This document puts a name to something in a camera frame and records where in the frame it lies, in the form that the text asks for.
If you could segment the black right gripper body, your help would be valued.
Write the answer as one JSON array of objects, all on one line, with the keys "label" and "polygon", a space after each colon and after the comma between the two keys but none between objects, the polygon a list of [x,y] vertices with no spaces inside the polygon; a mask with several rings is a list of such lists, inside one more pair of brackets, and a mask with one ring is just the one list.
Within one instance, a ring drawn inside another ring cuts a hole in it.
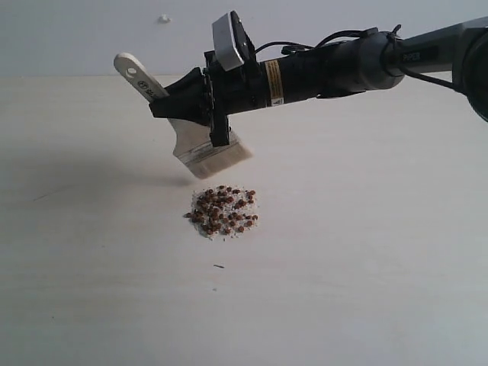
[{"label": "black right gripper body", "polygon": [[228,116],[254,111],[267,106],[267,86],[264,67],[249,50],[244,63],[226,71],[217,61],[214,50],[204,53],[207,96],[210,102],[210,141],[212,146],[230,145],[232,131]]}]

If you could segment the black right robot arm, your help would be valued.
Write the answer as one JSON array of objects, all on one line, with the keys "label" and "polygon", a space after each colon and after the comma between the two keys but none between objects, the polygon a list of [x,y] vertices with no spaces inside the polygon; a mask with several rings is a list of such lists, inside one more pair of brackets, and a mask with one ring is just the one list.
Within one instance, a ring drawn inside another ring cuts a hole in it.
[{"label": "black right robot arm", "polygon": [[282,42],[282,55],[260,61],[236,12],[212,25],[213,49],[149,105],[157,118],[209,128],[214,146],[230,141],[228,117],[305,101],[390,89],[405,76],[464,95],[487,116],[487,19],[478,18],[408,39],[395,30],[342,30],[318,44]]}]

